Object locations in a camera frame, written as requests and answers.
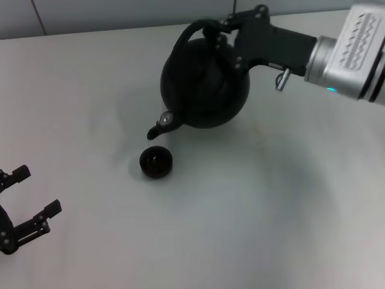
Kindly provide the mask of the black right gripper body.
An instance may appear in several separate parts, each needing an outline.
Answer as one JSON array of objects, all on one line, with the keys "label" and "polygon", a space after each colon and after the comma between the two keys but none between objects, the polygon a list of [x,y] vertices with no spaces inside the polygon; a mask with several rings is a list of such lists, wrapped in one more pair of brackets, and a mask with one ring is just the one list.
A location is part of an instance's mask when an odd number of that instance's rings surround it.
[{"label": "black right gripper body", "polygon": [[267,19],[250,20],[238,30],[233,48],[242,60],[242,72],[272,64],[303,76],[315,45],[316,37],[276,27],[268,15]]}]

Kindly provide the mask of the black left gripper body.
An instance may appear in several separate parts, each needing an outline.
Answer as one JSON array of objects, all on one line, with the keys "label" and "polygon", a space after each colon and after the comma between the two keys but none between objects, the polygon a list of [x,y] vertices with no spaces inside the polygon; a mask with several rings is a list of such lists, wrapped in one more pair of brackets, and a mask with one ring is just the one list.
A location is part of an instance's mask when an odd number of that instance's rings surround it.
[{"label": "black left gripper body", "polygon": [[11,255],[15,251],[13,224],[6,211],[0,206],[0,252]]}]

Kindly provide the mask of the black round teapot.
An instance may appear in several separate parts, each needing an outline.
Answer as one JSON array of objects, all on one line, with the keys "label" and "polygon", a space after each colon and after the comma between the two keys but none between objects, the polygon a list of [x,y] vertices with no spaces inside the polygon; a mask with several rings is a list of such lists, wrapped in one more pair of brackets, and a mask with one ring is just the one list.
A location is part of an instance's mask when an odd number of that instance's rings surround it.
[{"label": "black round teapot", "polygon": [[147,139],[182,125],[209,129],[232,120],[250,91],[248,72],[237,75],[220,66],[214,37],[223,34],[217,20],[197,20],[177,39],[161,73],[160,91],[166,111],[149,129]]}]

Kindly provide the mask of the dark brown teacup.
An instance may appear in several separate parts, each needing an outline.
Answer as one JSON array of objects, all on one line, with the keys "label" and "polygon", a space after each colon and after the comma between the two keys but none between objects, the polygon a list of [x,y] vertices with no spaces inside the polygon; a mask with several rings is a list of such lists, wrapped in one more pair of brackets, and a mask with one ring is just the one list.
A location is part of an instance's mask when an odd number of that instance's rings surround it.
[{"label": "dark brown teacup", "polygon": [[139,159],[142,172],[152,179],[167,176],[173,168],[173,156],[163,146],[151,146],[145,149]]}]

